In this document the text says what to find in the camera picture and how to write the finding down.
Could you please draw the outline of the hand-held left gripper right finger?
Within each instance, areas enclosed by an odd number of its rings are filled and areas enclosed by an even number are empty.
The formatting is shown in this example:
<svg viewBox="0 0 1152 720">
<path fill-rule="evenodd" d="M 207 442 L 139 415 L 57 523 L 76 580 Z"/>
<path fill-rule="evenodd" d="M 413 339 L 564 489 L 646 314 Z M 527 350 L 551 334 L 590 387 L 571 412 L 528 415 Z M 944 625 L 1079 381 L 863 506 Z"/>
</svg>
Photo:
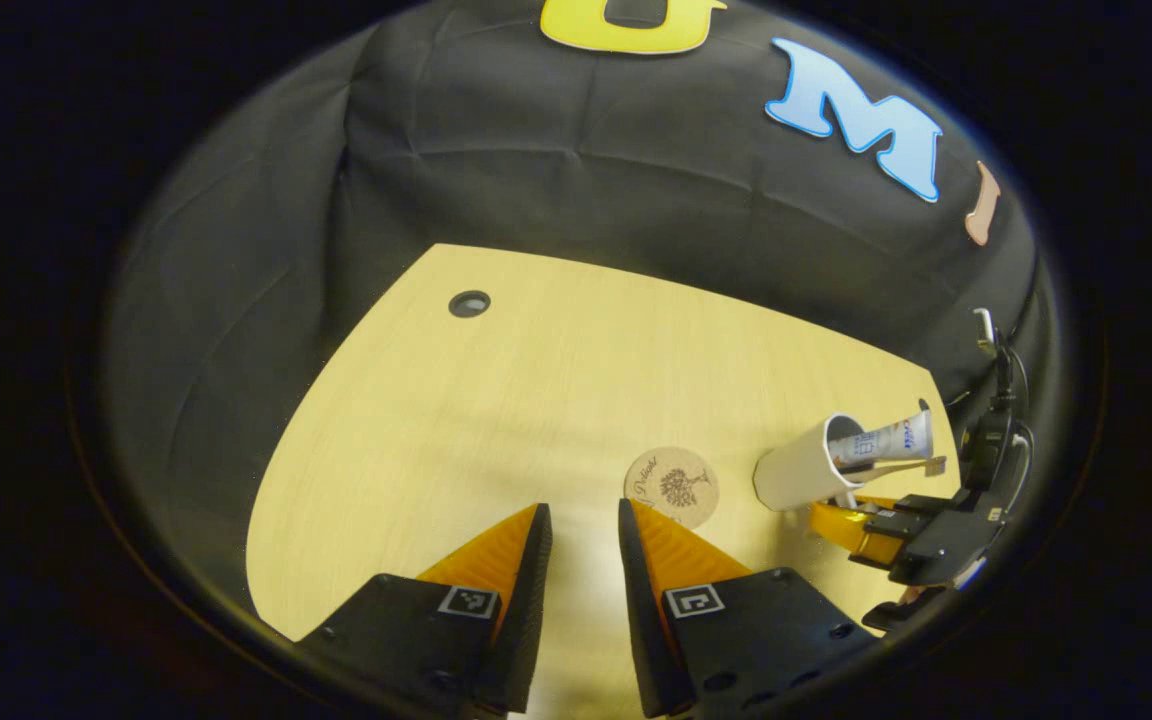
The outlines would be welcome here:
<svg viewBox="0 0 1152 720">
<path fill-rule="evenodd" d="M 623 498 L 617 538 L 645 717 L 773 719 L 878 639 L 790 568 L 753 571 Z"/>
</svg>

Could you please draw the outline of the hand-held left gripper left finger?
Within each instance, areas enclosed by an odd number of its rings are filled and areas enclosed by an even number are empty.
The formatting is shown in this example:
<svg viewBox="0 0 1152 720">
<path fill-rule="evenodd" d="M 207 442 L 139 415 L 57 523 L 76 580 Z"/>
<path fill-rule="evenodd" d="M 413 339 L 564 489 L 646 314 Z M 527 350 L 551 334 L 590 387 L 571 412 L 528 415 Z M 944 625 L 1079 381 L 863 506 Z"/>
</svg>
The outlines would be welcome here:
<svg viewBox="0 0 1152 720">
<path fill-rule="evenodd" d="M 553 529 L 547 503 L 416 577 L 367 579 L 300 642 L 406 719 L 505 719 L 529 705 Z"/>
</svg>

